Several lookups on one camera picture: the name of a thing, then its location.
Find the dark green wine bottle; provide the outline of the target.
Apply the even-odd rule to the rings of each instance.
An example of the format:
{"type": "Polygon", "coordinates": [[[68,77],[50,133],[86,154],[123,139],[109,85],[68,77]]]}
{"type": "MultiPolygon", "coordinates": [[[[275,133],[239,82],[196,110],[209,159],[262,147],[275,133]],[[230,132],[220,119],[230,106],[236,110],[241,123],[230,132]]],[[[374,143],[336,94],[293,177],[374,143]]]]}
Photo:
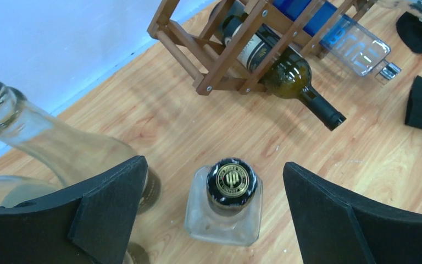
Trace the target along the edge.
{"type": "Polygon", "coordinates": [[[129,242],[123,264],[150,264],[149,255],[138,243],[129,242]]]}

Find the clear bottle black label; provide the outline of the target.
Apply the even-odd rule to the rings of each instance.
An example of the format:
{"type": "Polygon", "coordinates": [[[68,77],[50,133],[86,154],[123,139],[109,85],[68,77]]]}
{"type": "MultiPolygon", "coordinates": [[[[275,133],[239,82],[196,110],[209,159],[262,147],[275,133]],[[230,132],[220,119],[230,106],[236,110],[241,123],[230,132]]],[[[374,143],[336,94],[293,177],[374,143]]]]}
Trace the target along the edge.
{"type": "Polygon", "coordinates": [[[128,144],[75,129],[0,82],[0,141],[45,164],[67,187],[136,156],[128,144]]]}
{"type": "Polygon", "coordinates": [[[17,175],[0,175],[0,206],[10,208],[55,191],[60,186],[17,175]]]}

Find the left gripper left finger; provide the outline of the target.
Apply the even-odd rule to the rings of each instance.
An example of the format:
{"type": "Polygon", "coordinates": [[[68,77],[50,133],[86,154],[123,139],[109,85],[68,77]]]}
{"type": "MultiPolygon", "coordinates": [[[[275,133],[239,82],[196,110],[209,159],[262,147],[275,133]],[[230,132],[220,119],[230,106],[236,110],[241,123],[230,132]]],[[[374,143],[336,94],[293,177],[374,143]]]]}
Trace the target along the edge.
{"type": "Polygon", "coordinates": [[[0,263],[122,263],[148,164],[143,156],[51,194],[0,207],[0,263]]]}

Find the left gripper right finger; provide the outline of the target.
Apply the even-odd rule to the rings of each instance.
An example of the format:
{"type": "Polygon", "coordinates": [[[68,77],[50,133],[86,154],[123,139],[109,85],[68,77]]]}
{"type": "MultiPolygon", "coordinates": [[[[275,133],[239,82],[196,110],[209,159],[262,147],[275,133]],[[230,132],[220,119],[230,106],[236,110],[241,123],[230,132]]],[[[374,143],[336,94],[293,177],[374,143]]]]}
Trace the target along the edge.
{"type": "Polygon", "coordinates": [[[422,214],[287,162],[284,187],[304,263],[422,263],[422,214]]]}

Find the blue label clear bottle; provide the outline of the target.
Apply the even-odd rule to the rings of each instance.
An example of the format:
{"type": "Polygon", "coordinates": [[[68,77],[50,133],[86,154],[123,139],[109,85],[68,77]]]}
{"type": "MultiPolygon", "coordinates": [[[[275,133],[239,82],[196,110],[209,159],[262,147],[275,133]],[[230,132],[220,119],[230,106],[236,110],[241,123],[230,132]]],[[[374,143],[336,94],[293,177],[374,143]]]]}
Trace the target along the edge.
{"type": "MultiPolygon", "coordinates": [[[[311,1],[273,1],[273,5],[292,21],[295,21],[311,1]]],[[[337,7],[327,1],[314,13],[306,23],[303,31],[312,37],[334,15],[337,7]]],[[[369,30],[362,27],[346,14],[338,15],[336,23],[322,30],[320,47],[332,53],[345,66],[359,76],[370,73],[387,84],[394,79],[401,68],[388,62],[386,57],[391,48],[369,30]]]]}

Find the dark bottle black neck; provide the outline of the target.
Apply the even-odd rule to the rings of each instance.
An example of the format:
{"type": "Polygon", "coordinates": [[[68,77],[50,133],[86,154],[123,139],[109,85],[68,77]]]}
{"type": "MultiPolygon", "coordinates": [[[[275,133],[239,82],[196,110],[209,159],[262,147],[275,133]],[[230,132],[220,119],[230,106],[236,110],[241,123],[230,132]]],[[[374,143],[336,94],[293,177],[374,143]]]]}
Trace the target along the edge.
{"type": "MultiPolygon", "coordinates": [[[[247,17],[243,4],[235,1],[214,36],[227,46],[247,17]]],[[[249,39],[237,60],[252,73],[279,40],[280,37],[263,24],[249,39]]],[[[302,102],[332,131],[342,124],[346,117],[312,87],[311,81],[312,70],[309,63],[290,46],[259,80],[273,95],[302,102]]]]}

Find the clear bottle gold label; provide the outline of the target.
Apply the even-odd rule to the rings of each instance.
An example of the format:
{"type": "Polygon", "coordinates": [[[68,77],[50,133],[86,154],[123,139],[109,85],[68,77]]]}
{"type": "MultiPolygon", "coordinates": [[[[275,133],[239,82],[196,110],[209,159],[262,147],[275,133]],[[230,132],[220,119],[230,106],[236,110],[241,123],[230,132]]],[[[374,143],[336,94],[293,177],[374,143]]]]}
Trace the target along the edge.
{"type": "Polygon", "coordinates": [[[259,238],[262,208],[260,177],[244,160],[227,157],[195,172],[184,227],[194,239],[250,246],[259,238]]]}

